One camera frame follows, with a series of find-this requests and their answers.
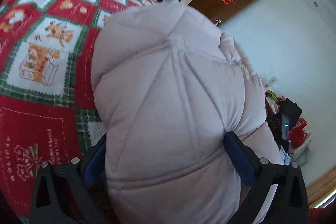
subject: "white tag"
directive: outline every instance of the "white tag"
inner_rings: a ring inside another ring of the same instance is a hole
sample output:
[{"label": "white tag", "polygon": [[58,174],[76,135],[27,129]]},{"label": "white tag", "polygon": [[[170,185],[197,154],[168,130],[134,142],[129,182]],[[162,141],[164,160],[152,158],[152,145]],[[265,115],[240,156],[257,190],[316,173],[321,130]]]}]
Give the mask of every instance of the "white tag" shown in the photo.
[{"label": "white tag", "polygon": [[276,78],[275,76],[272,77],[272,78],[265,84],[265,87],[266,87],[266,88],[270,88],[272,85],[275,84],[276,81],[278,81],[278,78]]}]

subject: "wooden baseboard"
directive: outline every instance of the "wooden baseboard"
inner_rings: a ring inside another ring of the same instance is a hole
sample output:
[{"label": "wooden baseboard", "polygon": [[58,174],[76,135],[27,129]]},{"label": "wooden baseboard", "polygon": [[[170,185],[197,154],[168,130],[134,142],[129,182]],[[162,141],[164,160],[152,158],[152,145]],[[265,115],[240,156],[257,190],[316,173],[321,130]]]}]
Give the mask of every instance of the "wooden baseboard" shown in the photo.
[{"label": "wooden baseboard", "polygon": [[309,208],[313,208],[323,201],[336,189],[336,165],[324,173],[307,187]]}]

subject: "red blanket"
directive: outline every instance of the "red blanket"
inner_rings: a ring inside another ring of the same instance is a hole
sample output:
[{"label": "red blanket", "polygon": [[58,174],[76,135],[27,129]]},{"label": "red blanket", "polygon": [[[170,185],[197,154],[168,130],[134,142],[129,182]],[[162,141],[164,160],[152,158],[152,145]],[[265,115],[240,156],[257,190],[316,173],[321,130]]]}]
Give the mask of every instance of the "red blanket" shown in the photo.
[{"label": "red blanket", "polygon": [[104,126],[90,84],[95,39],[113,13],[156,0],[4,0],[0,5],[0,187],[29,214],[41,162],[69,162]]}]

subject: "patterned bedspread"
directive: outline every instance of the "patterned bedspread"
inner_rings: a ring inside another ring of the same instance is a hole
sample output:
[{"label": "patterned bedspread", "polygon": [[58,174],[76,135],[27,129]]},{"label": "patterned bedspread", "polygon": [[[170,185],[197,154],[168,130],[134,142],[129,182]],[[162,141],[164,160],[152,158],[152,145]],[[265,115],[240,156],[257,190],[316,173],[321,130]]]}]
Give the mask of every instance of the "patterned bedspread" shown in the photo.
[{"label": "patterned bedspread", "polygon": [[0,189],[28,216],[41,162],[69,162],[104,126],[90,84],[95,39],[113,13],[156,0],[4,0],[0,5]]}]

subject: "yellow-green object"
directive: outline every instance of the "yellow-green object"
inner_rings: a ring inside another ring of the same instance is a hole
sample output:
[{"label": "yellow-green object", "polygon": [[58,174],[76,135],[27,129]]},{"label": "yellow-green object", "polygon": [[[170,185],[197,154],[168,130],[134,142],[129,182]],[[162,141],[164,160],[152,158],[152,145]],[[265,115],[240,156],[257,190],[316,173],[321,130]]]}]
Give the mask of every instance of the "yellow-green object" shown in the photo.
[{"label": "yellow-green object", "polygon": [[275,101],[277,104],[279,103],[279,101],[278,101],[278,97],[276,96],[276,94],[275,94],[273,91],[267,90],[267,91],[266,91],[266,94],[267,94],[268,96],[270,96],[271,99],[272,99],[273,101]]}]

